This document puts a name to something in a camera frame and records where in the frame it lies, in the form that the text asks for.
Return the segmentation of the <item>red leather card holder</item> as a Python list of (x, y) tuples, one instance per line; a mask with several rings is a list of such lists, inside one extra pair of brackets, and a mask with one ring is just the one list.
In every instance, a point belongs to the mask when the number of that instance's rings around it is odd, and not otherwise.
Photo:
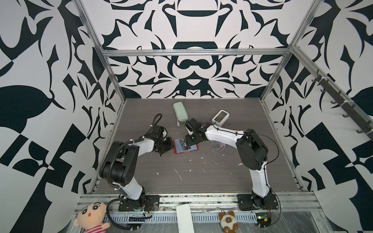
[(198, 145), (192, 145), (189, 146), (186, 142), (185, 139), (175, 139), (173, 141), (173, 146), (174, 146), (174, 154), (181, 154), (181, 153), (186, 153), (186, 152), (192, 152), (192, 151), (198, 151), (199, 147)]

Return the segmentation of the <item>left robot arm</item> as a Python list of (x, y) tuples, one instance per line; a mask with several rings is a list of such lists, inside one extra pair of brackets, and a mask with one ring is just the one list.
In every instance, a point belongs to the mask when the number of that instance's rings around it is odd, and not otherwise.
[(150, 152), (160, 155), (173, 149), (165, 127), (151, 126), (150, 132), (136, 140), (112, 143), (100, 167), (99, 176), (132, 201), (144, 199), (144, 188), (134, 178), (138, 157)]

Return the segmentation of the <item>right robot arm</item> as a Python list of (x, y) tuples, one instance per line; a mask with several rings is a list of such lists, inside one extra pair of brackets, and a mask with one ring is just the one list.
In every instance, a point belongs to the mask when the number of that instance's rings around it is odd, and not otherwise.
[(268, 160), (268, 148), (253, 129), (234, 131), (218, 127), (212, 123), (201, 123), (194, 118), (186, 121), (188, 130), (186, 143), (189, 146), (204, 141), (216, 141), (238, 150), (241, 162), (250, 170), (252, 192), (264, 198), (270, 192), (267, 173), (264, 166)]

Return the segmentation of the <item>clear acrylic card stand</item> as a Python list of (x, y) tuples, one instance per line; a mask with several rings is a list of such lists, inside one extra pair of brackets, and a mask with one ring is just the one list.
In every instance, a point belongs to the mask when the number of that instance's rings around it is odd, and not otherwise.
[(211, 141), (211, 151), (221, 152), (226, 148), (226, 144), (218, 141)]

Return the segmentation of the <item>green glasses case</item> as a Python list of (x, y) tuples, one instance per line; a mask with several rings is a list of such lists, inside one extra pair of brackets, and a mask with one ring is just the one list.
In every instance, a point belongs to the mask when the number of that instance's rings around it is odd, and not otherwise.
[(186, 122), (189, 119), (186, 108), (182, 102), (176, 102), (173, 104), (176, 118), (178, 122)]

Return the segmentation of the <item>white digital clock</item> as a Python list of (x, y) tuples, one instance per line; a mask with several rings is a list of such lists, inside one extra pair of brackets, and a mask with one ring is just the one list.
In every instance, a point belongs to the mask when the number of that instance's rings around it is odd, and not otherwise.
[(212, 124), (222, 127), (229, 119), (230, 114), (225, 110), (220, 110), (212, 119)]

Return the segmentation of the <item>white rectangular box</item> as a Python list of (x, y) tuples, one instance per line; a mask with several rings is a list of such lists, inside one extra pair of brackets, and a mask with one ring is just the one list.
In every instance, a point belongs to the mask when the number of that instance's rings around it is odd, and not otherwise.
[(182, 204), (176, 207), (177, 224), (179, 233), (195, 233), (192, 214), (189, 204)]

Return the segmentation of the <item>brown white plush toy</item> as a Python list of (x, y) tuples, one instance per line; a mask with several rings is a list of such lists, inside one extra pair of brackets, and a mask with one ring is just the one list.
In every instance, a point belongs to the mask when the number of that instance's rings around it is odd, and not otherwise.
[(235, 212), (232, 210), (228, 212), (221, 210), (219, 213), (219, 220), (224, 233), (235, 233), (239, 228)]

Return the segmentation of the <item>cartoon boy plush doll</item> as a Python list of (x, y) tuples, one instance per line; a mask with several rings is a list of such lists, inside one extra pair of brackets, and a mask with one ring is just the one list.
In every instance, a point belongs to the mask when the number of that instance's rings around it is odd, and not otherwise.
[(105, 233), (111, 227), (109, 222), (104, 223), (106, 204), (95, 202), (84, 207), (74, 220), (74, 227), (82, 227), (85, 233)]

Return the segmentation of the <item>small green circuit board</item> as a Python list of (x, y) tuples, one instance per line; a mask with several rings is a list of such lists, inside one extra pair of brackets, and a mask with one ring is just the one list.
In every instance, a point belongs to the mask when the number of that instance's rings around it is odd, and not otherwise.
[(272, 218), (265, 213), (256, 213), (257, 227), (268, 228), (272, 223)]

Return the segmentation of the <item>grey hook rack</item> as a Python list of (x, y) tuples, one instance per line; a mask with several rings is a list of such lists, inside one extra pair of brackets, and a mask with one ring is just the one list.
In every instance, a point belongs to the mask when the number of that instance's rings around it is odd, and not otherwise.
[(345, 112), (344, 118), (350, 118), (358, 127), (358, 134), (365, 134), (373, 140), (373, 120), (352, 100), (330, 77), (323, 74), (319, 69), (316, 78), (312, 81), (318, 83), (322, 93), (327, 93), (333, 100), (331, 104), (342, 108)]

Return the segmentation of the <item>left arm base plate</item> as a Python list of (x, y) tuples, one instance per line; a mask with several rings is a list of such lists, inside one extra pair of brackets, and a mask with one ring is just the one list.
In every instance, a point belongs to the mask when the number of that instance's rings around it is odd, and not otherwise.
[(129, 198), (123, 199), (119, 202), (120, 212), (130, 211), (152, 211), (159, 207), (160, 196), (159, 195), (144, 195), (142, 194), (138, 200), (132, 200)]

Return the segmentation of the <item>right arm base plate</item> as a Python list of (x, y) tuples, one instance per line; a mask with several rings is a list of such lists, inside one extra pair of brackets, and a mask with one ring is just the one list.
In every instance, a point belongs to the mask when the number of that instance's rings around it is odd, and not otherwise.
[(274, 193), (269, 192), (264, 198), (256, 194), (238, 194), (238, 205), (242, 211), (277, 210), (279, 203)]

